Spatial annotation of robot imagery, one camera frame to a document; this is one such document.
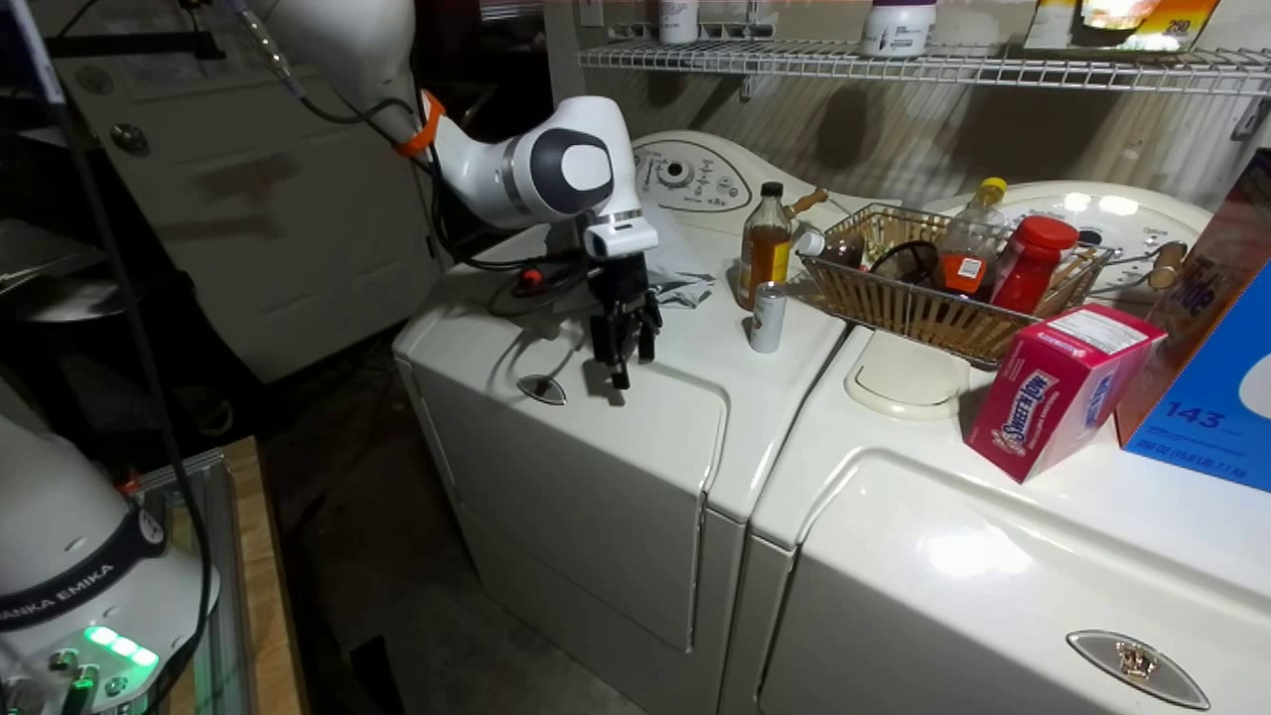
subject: wire basket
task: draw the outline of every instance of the wire basket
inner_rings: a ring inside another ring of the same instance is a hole
[[[870,205],[832,226],[825,250],[802,256],[819,285],[811,303],[848,322],[999,365],[1043,315],[938,288],[933,263],[950,222],[930,209]],[[1007,246],[1011,228],[986,228],[982,242]]]

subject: washing machine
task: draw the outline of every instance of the washing machine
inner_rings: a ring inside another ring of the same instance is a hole
[[[790,303],[783,345],[755,354],[722,277],[758,183],[790,198],[808,183],[696,130],[640,138],[637,158],[664,234],[653,268],[710,293],[664,307],[656,360],[620,401],[592,390],[590,285],[508,288],[502,264],[545,252],[549,226],[453,268],[398,360],[482,582],[653,715],[709,715],[745,526],[844,322]]]
[[[1205,226],[1155,195],[1070,189],[1021,198],[1106,222],[1106,288]],[[1271,710],[1271,491],[1121,452],[1113,424],[1019,483],[960,442],[988,381],[896,334],[848,336],[753,521],[722,710]]]

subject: shelf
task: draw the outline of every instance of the shelf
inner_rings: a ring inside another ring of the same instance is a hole
[[[876,60],[848,47],[786,43],[606,43],[580,50],[595,72],[689,72],[689,76],[802,76],[876,84],[968,84],[1053,91],[1160,91],[1160,93],[1271,93],[1271,50],[1187,55],[988,55],[992,47],[930,47],[913,60]]]

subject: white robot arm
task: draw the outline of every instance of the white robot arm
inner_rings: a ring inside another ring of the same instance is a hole
[[[490,226],[590,217],[584,250],[602,263],[659,242],[640,209],[629,123],[612,100],[566,100],[542,128],[478,141],[412,84],[412,0],[280,0],[263,17],[252,0],[236,0],[236,10],[281,76],[292,76],[285,55],[313,63],[403,156],[439,164]]]

